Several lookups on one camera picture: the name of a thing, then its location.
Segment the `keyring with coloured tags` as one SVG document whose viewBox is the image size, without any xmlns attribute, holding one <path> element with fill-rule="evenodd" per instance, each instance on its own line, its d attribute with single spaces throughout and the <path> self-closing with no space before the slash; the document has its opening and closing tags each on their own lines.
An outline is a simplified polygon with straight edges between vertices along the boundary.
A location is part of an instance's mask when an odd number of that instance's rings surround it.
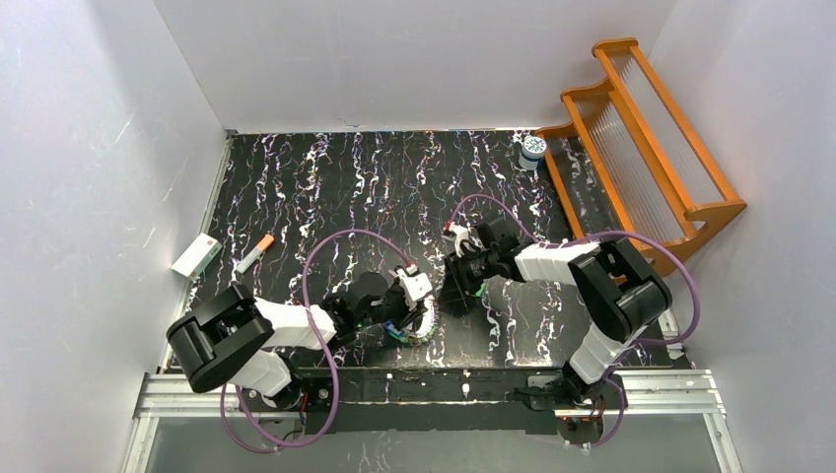
<svg viewBox="0 0 836 473">
<path fill-rule="evenodd" d="M 395 324 L 387 321 L 383 325 L 384 331 L 392 338 L 399 342 L 410 345 L 420 346 L 427 343 L 436 333 L 440 325 L 438 315 L 438 304 L 434 296 L 427 296 L 418 307 L 417 316 L 400 328 L 396 328 Z"/>
</svg>

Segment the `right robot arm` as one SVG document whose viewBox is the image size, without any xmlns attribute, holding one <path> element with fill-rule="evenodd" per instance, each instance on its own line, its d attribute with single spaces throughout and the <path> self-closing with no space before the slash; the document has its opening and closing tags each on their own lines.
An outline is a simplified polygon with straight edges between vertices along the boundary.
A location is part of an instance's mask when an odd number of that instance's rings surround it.
<svg viewBox="0 0 836 473">
<path fill-rule="evenodd" d="M 585 392 L 601 384 L 624 351 L 672 302 L 667 285 L 626 238 L 586 243 L 521 239 L 503 220 L 468 229 L 446 224 L 453 252 L 444 259 L 447 282 L 473 299 L 494 277 L 577 288 L 591 325 L 562 367 L 565 386 Z"/>
</svg>

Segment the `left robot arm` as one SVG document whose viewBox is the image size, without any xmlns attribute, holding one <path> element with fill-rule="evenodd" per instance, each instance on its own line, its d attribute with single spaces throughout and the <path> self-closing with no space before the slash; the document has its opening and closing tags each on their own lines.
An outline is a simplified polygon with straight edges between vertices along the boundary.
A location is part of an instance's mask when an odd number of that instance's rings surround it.
<svg viewBox="0 0 836 473">
<path fill-rule="evenodd" d="M 388 281 L 366 272 L 311 307 L 273 303 L 233 285 L 176 320 L 166 337 L 194 392 L 233 383 L 276 396 L 295 379 L 276 347 L 335 350 L 376 325 L 418 337 L 414 325 L 434 310 L 433 285 L 413 268 L 392 275 Z"/>
</svg>

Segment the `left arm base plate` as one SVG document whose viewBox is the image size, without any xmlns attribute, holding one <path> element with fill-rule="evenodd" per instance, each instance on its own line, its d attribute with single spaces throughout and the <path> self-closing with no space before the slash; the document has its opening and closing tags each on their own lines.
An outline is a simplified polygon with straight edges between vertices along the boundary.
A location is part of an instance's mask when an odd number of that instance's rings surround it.
<svg viewBox="0 0 836 473">
<path fill-rule="evenodd" d="M 330 376 L 304 376 L 292 380 L 272 396 L 245 388 L 243 397 L 245 405 L 253 413 L 325 412 L 332 404 L 333 380 Z"/>
</svg>

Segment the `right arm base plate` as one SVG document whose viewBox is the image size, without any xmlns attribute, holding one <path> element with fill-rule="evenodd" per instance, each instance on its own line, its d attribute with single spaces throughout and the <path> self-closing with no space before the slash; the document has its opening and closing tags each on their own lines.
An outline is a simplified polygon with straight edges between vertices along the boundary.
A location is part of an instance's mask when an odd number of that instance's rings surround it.
<svg viewBox="0 0 836 473">
<path fill-rule="evenodd" d="M 561 375 L 532 375 L 523 387 L 515 387 L 508 400 L 522 402 L 533 411 L 577 410 L 579 416 L 601 416 L 606 409 L 619 409 L 618 389 L 624 389 L 623 378 L 613 374 L 592 385 L 580 387 Z"/>
</svg>

